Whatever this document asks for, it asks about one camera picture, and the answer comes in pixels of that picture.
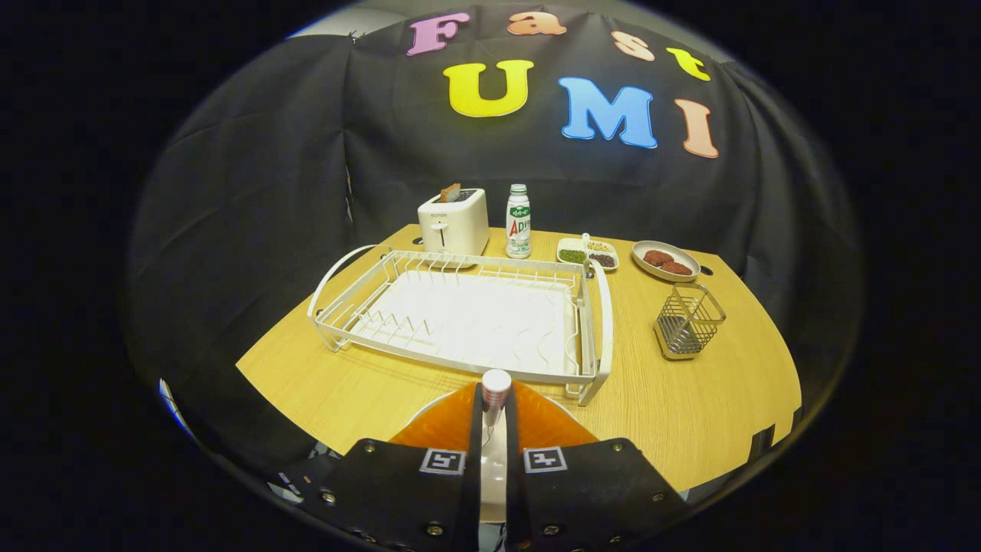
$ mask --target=bottle label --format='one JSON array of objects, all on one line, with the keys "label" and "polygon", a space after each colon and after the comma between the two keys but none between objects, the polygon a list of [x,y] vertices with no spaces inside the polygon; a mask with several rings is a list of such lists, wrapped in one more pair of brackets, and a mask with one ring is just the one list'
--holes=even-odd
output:
[{"label": "bottle label", "polygon": [[528,205],[514,205],[508,207],[507,214],[507,252],[526,256],[532,250],[532,209]]}]

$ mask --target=black beans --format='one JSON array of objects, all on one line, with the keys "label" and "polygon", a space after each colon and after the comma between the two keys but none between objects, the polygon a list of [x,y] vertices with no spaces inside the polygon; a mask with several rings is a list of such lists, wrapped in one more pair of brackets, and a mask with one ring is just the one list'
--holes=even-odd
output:
[{"label": "black beans", "polygon": [[597,261],[599,261],[599,264],[607,268],[616,264],[615,262],[613,262],[613,257],[611,257],[610,255],[600,255],[600,254],[593,253],[590,255],[590,258],[596,259]]}]

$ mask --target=white toaster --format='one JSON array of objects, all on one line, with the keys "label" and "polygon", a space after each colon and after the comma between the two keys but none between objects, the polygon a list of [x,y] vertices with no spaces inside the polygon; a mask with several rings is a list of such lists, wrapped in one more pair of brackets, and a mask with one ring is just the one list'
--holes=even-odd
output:
[{"label": "white toaster", "polygon": [[419,205],[426,252],[480,255],[488,244],[487,195],[479,188],[460,190],[455,201],[439,202],[439,195]]}]

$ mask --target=black cloth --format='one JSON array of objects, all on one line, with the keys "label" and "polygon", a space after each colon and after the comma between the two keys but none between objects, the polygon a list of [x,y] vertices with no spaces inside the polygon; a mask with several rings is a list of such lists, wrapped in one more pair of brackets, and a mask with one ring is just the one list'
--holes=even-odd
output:
[{"label": "black cloth", "polygon": [[[558,6],[547,10],[564,34],[506,30],[508,16],[536,6],[458,10],[471,20],[447,46],[411,57],[418,20],[357,40],[290,39],[232,76],[164,148],[130,247],[134,362],[252,466],[302,457],[312,439],[234,363],[340,256],[417,222],[418,205],[454,182],[487,191],[492,226],[503,226],[508,186],[524,183],[534,229],[720,255],[783,334],[804,406],[829,388],[857,329],[863,270],[848,198],[818,138],[750,71],[656,32]],[[614,30],[656,59],[619,51]],[[689,51],[711,80],[687,74],[666,48]],[[505,91],[495,64],[509,59],[535,64],[520,110],[451,109],[443,70],[484,63],[480,91],[493,99]],[[592,80],[608,100],[623,86],[650,92],[657,148],[561,134],[563,77]],[[717,158],[685,150],[677,98],[711,110]],[[711,289],[710,277],[701,283]]]},{"label": "black cloth", "polygon": [[164,378],[181,411],[208,424],[197,431],[225,440],[214,448],[263,473],[306,458],[315,440],[235,362],[353,244],[340,124],[349,49],[339,36],[286,41],[204,100],[164,147],[129,246],[140,375]]}]

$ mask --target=blue letter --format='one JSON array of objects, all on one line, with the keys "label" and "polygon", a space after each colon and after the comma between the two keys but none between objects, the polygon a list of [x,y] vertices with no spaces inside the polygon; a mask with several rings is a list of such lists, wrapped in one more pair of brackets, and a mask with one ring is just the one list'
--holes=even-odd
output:
[{"label": "blue letter", "polygon": [[589,116],[606,139],[613,139],[620,122],[624,121],[624,131],[620,140],[629,145],[657,147],[657,140],[650,133],[650,111],[647,105],[654,96],[650,92],[624,86],[620,88],[613,103],[606,101],[599,88],[589,79],[565,77],[558,80],[559,85],[569,90],[569,124],[562,129],[568,138],[591,139],[596,132],[590,127]]}]

